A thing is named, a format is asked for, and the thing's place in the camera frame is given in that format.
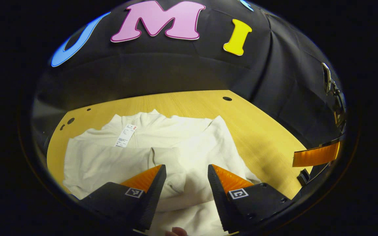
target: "price tag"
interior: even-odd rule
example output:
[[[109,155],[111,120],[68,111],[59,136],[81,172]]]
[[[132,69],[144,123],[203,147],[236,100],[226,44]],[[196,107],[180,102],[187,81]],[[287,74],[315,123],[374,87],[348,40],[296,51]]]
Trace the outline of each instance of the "price tag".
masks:
[[[116,141],[115,147],[126,148],[126,145],[128,145],[128,142],[131,139],[132,135],[135,133],[136,129],[136,126],[127,124],[126,127],[122,130],[122,133],[120,133],[120,136]]]

